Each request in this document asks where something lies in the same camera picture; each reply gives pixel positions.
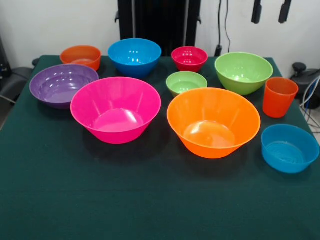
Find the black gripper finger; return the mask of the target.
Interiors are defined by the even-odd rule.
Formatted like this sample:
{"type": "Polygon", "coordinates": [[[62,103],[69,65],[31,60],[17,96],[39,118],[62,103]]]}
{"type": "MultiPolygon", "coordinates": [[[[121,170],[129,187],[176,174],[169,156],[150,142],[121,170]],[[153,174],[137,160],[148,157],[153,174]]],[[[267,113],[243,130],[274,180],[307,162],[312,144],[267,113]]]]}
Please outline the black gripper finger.
{"type": "Polygon", "coordinates": [[[253,4],[252,18],[251,22],[254,24],[259,24],[261,19],[262,5],[261,0],[255,0],[253,4]]]}
{"type": "Polygon", "coordinates": [[[284,3],[281,5],[280,14],[278,18],[278,22],[280,24],[283,24],[288,20],[291,3],[292,0],[285,0],[284,3]]]}

